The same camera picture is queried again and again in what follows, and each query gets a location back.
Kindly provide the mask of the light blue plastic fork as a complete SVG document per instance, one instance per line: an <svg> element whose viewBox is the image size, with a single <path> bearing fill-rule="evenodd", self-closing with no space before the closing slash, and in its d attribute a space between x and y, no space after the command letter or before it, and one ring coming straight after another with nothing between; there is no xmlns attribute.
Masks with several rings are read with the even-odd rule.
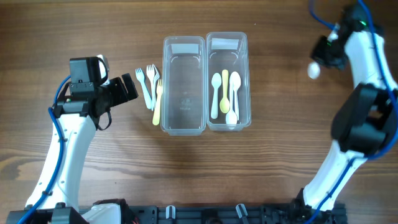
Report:
<svg viewBox="0 0 398 224"><path fill-rule="evenodd" d="M144 101L146 104L147 109L151 110L152 109L152 98L150 97L149 91L146 87L146 77L144 75L144 72L142 71L141 68L137 68L136 71L136 78L141 84L142 92L144 94Z"/></svg>

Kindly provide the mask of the white spoon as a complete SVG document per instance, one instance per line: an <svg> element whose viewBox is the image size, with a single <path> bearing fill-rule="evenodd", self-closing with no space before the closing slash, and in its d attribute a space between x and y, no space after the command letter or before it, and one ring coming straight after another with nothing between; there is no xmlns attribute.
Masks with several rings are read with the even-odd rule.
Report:
<svg viewBox="0 0 398 224"><path fill-rule="evenodd" d="M316 80L320 76L320 66L316 62L310 62L307 69L308 76Z"/></svg>
<svg viewBox="0 0 398 224"><path fill-rule="evenodd" d="M234 112L236 113L237 119L239 119L239 102L238 102L238 90L241 86L241 78L238 72L231 74L230 80L233 82L233 96L234 96Z"/></svg>

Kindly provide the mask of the white plastic fork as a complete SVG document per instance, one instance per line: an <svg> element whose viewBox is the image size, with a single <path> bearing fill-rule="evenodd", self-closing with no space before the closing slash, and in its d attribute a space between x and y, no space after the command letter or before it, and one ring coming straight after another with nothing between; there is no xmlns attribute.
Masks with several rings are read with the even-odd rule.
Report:
<svg viewBox="0 0 398 224"><path fill-rule="evenodd" d="M155 100L155 85L154 85L155 70L154 70L153 65L148 65L146 67L146 74L150 81L150 88L151 88L151 95L152 95L151 110L154 110L154 106L155 106L155 103L154 103L154 100Z"/></svg>

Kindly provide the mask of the yellow plastic fork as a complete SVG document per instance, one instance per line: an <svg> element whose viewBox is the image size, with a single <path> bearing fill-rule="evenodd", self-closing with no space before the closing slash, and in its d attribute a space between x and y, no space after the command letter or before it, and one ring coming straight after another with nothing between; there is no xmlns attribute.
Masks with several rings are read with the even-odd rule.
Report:
<svg viewBox="0 0 398 224"><path fill-rule="evenodd" d="M160 123L160 111L161 111L161 97L162 97L163 89L162 89L162 80L159 79L156 87L156 94L157 94L157 99L155 103L155 108L154 108L154 114L152 118L152 124L154 126L159 125Z"/></svg>

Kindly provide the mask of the white spoon diagonal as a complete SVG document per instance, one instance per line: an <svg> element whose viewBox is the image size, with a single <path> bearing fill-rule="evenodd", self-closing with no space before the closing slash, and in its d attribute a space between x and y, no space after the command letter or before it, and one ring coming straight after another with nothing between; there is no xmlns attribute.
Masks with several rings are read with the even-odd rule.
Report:
<svg viewBox="0 0 398 224"><path fill-rule="evenodd" d="M213 99L211 104L212 119L216 119L218 117L218 89L221 84L221 75L219 73L215 73L211 79L211 85L213 87Z"/></svg>

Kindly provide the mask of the yellow plastic spoon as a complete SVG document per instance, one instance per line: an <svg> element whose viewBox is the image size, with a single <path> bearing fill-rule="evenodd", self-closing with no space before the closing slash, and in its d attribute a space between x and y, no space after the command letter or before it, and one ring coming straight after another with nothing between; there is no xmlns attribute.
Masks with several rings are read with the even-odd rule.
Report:
<svg viewBox="0 0 398 224"><path fill-rule="evenodd" d="M226 114L229 111L229 99L227 96L228 93L228 78L229 78L229 71L222 70L221 72L221 80L222 80L222 87L223 87L223 96L220 101L220 110L222 113Z"/></svg>

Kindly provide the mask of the white spoon bowl down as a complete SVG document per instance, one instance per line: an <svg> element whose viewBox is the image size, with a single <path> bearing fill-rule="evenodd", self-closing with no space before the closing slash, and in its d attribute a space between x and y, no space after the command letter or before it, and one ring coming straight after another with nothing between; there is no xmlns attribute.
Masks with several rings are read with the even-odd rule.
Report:
<svg viewBox="0 0 398 224"><path fill-rule="evenodd" d="M229 111L226 114L226 124L229 129L234 129L237 124L237 116L233 110L233 79L229 79Z"/></svg>

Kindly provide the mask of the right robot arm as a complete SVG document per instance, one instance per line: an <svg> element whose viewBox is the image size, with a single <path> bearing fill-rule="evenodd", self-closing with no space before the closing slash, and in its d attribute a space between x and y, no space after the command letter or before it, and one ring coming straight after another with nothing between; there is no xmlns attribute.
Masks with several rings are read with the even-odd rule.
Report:
<svg viewBox="0 0 398 224"><path fill-rule="evenodd" d="M312 181L299 193L292 220L325 223L335 200L362 164L388 153L397 142L397 83L384 53L384 31L373 22L363 1L345 6L339 22L321 21L330 29L314 46L307 73L320 68L351 67L354 90L333 118L331 147Z"/></svg>

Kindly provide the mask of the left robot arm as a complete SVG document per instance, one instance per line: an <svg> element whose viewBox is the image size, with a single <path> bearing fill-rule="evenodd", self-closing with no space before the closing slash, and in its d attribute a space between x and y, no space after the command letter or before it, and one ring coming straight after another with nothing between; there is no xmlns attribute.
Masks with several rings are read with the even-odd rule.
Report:
<svg viewBox="0 0 398 224"><path fill-rule="evenodd" d="M23 210L8 223L138 223L124 199L99 200L80 213L78 194L86 153L100 117L138 97L130 74L110 79L105 56L70 59L70 74L48 108L52 140L44 167Z"/></svg>

